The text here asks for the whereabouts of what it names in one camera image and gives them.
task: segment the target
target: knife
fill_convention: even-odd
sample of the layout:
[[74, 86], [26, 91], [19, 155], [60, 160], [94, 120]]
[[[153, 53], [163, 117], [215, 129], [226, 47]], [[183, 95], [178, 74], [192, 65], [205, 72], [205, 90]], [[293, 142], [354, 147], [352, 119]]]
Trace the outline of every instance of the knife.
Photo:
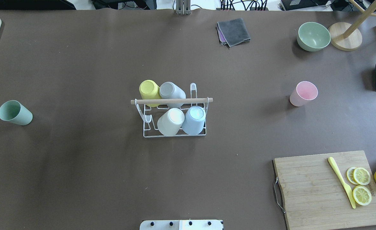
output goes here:
[[329, 157], [328, 163], [330, 163], [330, 165], [333, 168], [334, 172], [336, 173], [338, 179], [340, 179], [340, 182], [341, 182], [342, 186], [344, 187], [345, 192], [347, 193], [348, 199], [350, 200], [351, 206], [353, 208], [356, 208], [356, 201], [353, 198], [353, 191], [351, 190], [350, 185], [347, 185], [347, 183], [344, 181], [343, 177], [341, 176], [340, 169], [338, 169], [338, 165], [335, 162], [334, 158]]

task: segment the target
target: yellow cup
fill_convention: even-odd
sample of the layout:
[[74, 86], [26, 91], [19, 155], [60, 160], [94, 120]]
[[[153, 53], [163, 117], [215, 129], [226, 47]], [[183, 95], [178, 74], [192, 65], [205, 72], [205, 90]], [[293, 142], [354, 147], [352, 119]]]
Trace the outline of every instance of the yellow cup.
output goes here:
[[[140, 84], [142, 99], [162, 99], [158, 85], [153, 80], [145, 80]], [[156, 107], [160, 104], [147, 104], [149, 107]]]

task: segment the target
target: cutting board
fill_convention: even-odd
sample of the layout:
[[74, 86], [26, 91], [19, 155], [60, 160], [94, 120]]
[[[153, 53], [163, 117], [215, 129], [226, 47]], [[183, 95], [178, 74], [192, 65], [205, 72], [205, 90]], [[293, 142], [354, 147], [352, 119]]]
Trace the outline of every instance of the cutting board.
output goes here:
[[[363, 167], [371, 174], [367, 206], [353, 209], [337, 175], [328, 163], [333, 157], [347, 180], [347, 169]], [[329, 230], [376, 225], [376, 183], [364, 151], [327, 153], [274, 159], [288, 230]]]

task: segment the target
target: pink cup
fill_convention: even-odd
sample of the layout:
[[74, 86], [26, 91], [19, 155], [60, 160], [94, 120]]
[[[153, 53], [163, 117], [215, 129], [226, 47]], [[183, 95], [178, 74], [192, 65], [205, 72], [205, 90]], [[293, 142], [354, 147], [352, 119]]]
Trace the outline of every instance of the pink cup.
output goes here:
[[297, 84], [296, 89], [290, 95], [290, 103], [293, 106], [302, 106], [307, 102], [314, 100], [318, 95], [315, 85], [309, 81], [302, 81]]

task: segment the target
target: mint green bowl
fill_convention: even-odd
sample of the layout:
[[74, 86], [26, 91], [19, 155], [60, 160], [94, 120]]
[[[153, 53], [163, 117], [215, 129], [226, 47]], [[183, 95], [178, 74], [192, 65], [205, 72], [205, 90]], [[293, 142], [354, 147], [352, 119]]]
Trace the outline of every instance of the mint green bowl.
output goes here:
[[330, 32], [317, 22], [306, 22], [299, 28], [297, 43], [306, 51], [314, 52], [330, 44]]

